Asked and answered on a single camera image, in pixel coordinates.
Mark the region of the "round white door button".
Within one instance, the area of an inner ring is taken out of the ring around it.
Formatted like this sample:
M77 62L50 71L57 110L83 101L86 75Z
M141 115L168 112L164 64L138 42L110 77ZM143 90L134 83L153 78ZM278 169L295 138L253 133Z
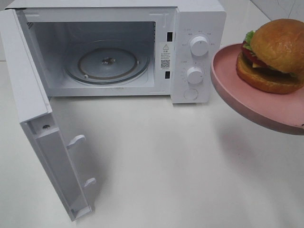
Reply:
M184 92L184 98L187 100L196 100L198 97L198 91L196 89L188 89Z

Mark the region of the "pink round plate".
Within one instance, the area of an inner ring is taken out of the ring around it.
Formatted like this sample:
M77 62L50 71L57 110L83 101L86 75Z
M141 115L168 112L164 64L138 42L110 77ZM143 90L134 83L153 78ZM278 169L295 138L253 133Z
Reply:
M221 48L213 57L210 76L219 96L246 119L273 131L304 134L304 90L286 95L260 91L236 72L241 44Z

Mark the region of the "white microwave oven body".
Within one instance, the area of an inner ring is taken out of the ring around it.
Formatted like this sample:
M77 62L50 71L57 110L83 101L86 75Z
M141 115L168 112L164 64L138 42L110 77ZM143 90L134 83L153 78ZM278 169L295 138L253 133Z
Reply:
M204 103L225 19L216 0L16 0L0 13L0 32L18 98Z

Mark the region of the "white dial knob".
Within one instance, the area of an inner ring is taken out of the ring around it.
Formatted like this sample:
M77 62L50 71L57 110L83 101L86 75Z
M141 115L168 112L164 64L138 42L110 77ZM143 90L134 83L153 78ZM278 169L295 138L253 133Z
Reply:
M202 35L194 37L190 41L190 51L197 57L205 55L209 51L209 41Z
M186 72L189 84L196 85L203 81L203 72L200 67L191 67Z

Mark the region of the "glass microwave turntable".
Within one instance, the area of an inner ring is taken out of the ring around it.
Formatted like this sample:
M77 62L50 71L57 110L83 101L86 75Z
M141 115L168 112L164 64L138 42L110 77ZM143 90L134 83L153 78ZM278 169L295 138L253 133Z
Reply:
M153 57L154 44L150 42L100 40L71 46L64 67L77 81L113 85L145 72Z

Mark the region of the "burger with cheese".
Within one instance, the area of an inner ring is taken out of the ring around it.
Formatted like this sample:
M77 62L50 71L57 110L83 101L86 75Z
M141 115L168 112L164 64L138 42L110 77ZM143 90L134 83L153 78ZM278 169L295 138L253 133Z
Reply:
M273 94L304 86L304 23L276 19L249 31L236 61L237 75L250 86Z

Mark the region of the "white microwave door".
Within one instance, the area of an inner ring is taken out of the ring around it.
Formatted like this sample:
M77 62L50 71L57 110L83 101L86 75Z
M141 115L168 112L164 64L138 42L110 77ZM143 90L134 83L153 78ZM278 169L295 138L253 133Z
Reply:
M20 126L74 221L92 210L70 156L86 137L78 135L66 143L62 136L41 81L43 58L24 12L1 11L0 32Z

